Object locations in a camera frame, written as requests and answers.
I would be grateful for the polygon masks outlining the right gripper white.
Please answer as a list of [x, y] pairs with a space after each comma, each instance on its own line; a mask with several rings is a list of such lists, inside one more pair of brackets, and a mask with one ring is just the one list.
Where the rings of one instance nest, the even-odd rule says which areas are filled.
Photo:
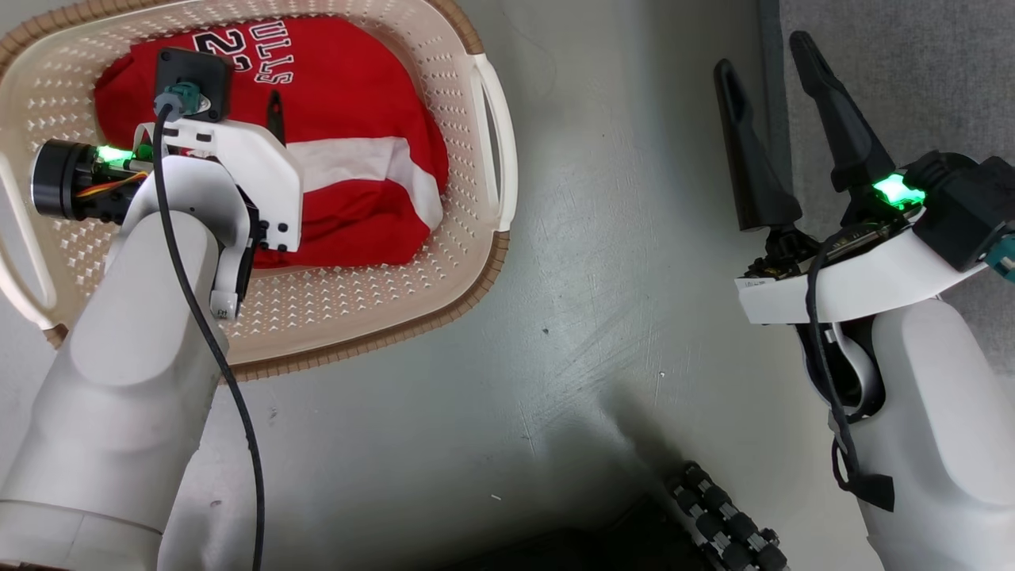
[[[789, 39], [802, 90], [818, 109], [833, 155], [830, 179], [838, 193], [873, 185], [896, 170], [895, 162], [835, 76], [815, 40], [805, 30]], [[800, 203], [784, 189], [754, 129], [755, 112], [733, 63], [714, 66], [726, 159], [740, 231], [794, 227], [802, 217]], [[895, 236], [869, 243], [866, 252], [835, 260], [817, 276], [817, 317], [822, 323], [852, 322], [939, 296], [944, 290], [986, 269], [964, 272], [904, 228]], [[737, 278], [741, 307], [754, 324], [802, 324], [807, 312], [807, 278]]]

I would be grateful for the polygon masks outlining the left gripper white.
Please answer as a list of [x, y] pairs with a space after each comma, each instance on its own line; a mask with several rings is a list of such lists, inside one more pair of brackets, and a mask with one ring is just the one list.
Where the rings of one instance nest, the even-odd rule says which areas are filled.
[[[282, 94], [272, 90], [266, 128], [239, 121], [175, 121], [155, 141], [139, 125], [130, 151], [49, 140], [37, 151], [30, 201], [41, 216], [97, 220], [119, 227], [116, 256], [144, 218], [159, 212], [155, 167], [162, 167], [170, 210], [213, 234], [219, 261], [208, 295], [214, 316], [236, 316], [257, 249], [293, 252], [301, 241], [302, 169], [285, 146]], [[162, 149], [160, 162], [143, 146]]]

